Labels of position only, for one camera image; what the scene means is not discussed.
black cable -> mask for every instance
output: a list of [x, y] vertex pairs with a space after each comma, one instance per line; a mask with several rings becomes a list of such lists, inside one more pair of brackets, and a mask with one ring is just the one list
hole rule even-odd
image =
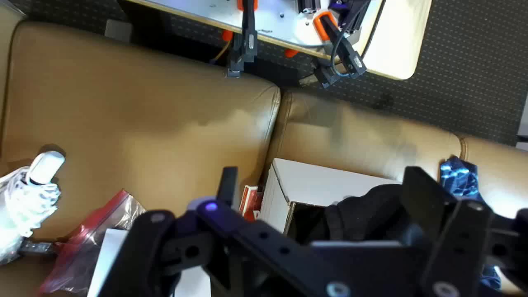
[[335, 57], [337, 57], [339, 47], [342, 45], [342, 42], [344, 42], [344, 38], [345, 38], [345, 33], [352, 30], [352, 25], [355, 25], [357, 20], [358, 20], [358, 17], [367, 12], [368, 5], [370, 5], [370, 0], [365, 2], [363, 7], [358, 10], [358, 14], [345, 25], [345, 28], [342, 28], [342, 33], [340, 33], [340, 37], [337, 38], [337, 42], [335, 42], [335, 45], [334, 45], [334, 48], [332, 48], [330, 66], [332, 66], [332, 71], [334, 71], [337, 76], [340, 76], [340, 78], [357, 78], [355, 73], [350, 73], [350, 71], [349, 71], [349, 73], [342, 73], [342, 71], [339, 71], [339, 70], [335, 68]]

screw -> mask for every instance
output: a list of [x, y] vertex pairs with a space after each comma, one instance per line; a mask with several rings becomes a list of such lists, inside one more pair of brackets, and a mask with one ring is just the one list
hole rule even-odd
[[456, 286], [449, 283], [434, 283], [433, 291], [438, 297], [459, 297], [459, 291]]
[[155, 213], [155, 215], [151, 217], [151, 222], [152, 222], [152, 223], [160, 223], [160, 222], [164, 222], [164, 220], [165, 220], [165, 215], [164, 215], [164, 213]]
[[327, 284], [327, 294], [329, 294], [329, 297], [349, 297], [350, 296], [350, 289], [344, 283], [329, 283]]
[[482, 212], [484, 210], [484, 207], [481, 203], [476, 203], [476, 202], [467, 203], [467, 207], [474, 208], [476, 212]]

purple led light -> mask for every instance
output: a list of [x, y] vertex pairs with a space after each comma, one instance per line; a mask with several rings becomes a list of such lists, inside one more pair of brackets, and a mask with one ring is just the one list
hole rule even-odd
[[205, 210], [207, 210], [207, 212], [217, 212], [217, 210], [218, 210], [218, 205], [217, 205], [217, 203], [208, 203], [208, 205], [205, 207]]

